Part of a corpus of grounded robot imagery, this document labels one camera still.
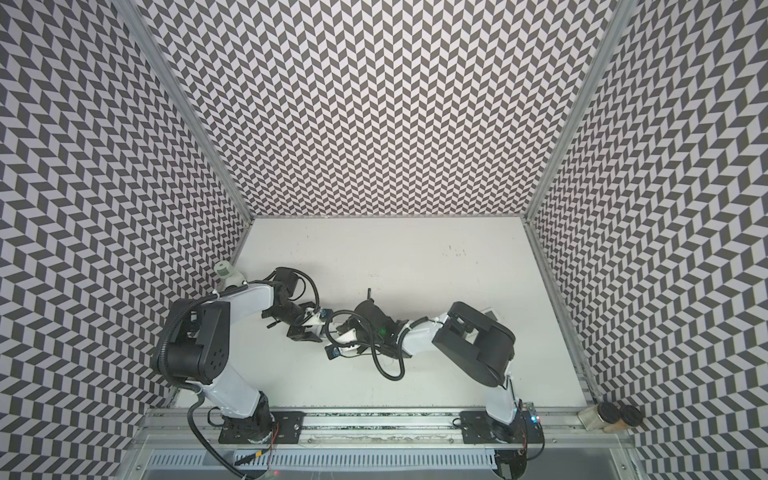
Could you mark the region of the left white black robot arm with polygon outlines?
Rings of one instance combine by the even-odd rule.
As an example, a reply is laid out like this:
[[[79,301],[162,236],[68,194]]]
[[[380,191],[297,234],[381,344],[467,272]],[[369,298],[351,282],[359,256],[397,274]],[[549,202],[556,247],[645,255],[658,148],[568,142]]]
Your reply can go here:
[[[265,443],[277,434],[265,393],[250,386],[230,364],[231,327],[259,314],[289,327],[297,341],[318,342],[311,331],[323,317],[314,280],[291,267],[277,267],[262,280],[247,280],[228,261],[214,272],[223,289],[199,299],[181,299],[169,316],[151,357],[152,370],[178,389],[218,409],[222,444]]]

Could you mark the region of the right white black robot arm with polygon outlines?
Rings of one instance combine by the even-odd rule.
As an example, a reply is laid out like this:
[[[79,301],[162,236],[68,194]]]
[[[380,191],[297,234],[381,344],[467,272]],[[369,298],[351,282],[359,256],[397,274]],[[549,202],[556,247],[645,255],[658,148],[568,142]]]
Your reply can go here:
[[[405,361],[413,356],[443,354],[487,389],[485,423],[490,438],[498,443],[527,441],[522,401],[508,372],[516,337],[489,312],[457,301],[437,317],[395,321],[367,299],[353,310],[323,311],[320,319],[329,359],[369,354],[378,373],[391,382],[405,378]]]

